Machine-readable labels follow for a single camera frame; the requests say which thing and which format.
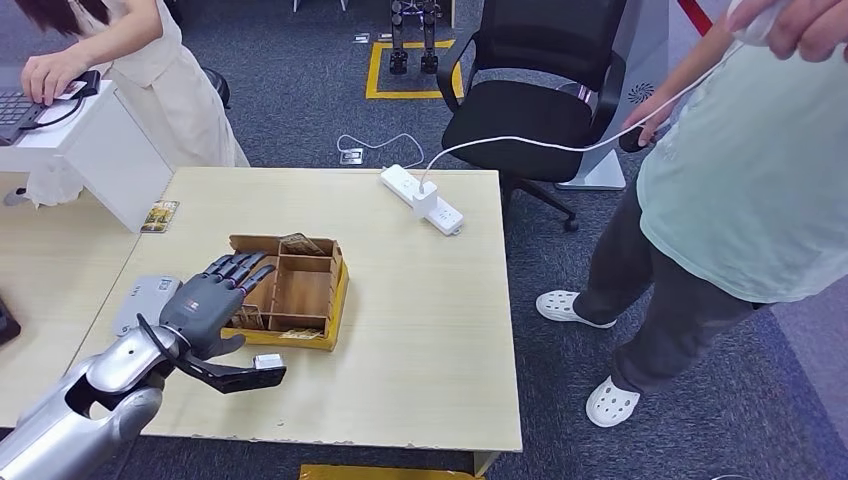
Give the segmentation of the person's hand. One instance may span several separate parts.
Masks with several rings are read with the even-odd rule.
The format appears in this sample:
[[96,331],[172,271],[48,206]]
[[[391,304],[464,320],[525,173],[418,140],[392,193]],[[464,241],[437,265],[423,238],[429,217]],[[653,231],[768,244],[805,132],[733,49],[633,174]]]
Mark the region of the person's hand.
[[744,34],[779,59],[847,60],[847,3],[839,0],[744,0],[728,9],[729,32]]
[[621,146],[629,150],[639,150],[649,145],[656,130],[669,119],[676,102],[671,101],[672,95],[657,90],[653,95],[637,105],[624,120],[622,128],[627,130],[634,125],[636,128],[620,138]]
[[69,83],[88,67],[88,60],[73,48],[32,56],[22,69],[21,88],[34,103],[51,106]]

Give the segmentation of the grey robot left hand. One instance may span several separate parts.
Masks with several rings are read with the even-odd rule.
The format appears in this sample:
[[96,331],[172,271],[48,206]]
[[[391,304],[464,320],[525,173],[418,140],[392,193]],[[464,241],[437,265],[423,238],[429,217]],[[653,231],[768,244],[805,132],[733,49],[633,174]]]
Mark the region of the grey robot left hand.
[[227,254],[192,276],[165,304],[159,325],[183,338],[191,354],[209,360],[239,350],[245,336],[221,336],[245,298],[270,273],[272,264],[254,268],[266,257],[263,252]]

